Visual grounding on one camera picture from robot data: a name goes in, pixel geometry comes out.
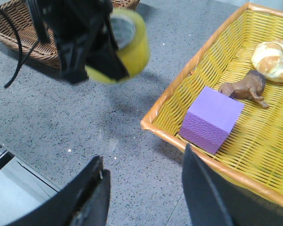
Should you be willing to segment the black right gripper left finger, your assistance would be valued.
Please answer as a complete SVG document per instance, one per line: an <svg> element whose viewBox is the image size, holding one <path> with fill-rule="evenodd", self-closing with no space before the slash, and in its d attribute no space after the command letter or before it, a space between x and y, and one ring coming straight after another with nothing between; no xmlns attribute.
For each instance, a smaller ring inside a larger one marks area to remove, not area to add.
<svg viewBox="0 0 283 226"><path fill-rule="evenodd" d="M104 226L111 194L111 175L103 157L94 156L63 189L9 226Z"/></svg>

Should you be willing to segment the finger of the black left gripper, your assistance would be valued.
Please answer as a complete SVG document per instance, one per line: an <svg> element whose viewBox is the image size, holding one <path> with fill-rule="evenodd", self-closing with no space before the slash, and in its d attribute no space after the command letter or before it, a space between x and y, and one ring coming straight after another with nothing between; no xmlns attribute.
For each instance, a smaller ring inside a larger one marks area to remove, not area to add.
<svg viewBox="0 0 283 226"><path fill-rule="evenodd" d="M86 37L65 40L56 37L56 47L60 59L60 72L64 80L78 84L88 79L85 60L89 50Z"/></svg>
<svg viewBox="0 0 283 226"><path fill-rule="evenodd" d="M121 82L129 78L129 72L117 55L119 50L112 31L110 16L104 17L85 61L89 78L99 82Z"/></svg>

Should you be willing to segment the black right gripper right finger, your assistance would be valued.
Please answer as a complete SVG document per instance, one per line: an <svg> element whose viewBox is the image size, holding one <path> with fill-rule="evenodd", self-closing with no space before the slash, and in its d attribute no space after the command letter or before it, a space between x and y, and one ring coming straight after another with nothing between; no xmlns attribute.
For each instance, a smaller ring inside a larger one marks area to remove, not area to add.
<svg viewBox="0 0 283 226"><path fill-rule="evenodd" d="M183 193L194 226L283 226L283 208L212 170L185 148Z"/></svg>

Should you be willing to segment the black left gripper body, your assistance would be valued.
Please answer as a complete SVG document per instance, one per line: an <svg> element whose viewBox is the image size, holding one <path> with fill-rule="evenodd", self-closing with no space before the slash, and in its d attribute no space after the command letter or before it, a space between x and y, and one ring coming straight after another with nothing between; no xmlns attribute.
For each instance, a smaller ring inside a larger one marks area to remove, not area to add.
<svg viewBox="0 0 283 226"><path fill-rule="evenodd" d="M113 11L109 0L27 0L26 4L40 43L50 42L48 30L52 30L55 38L86 37L89 48L100 23Z"/></svg>

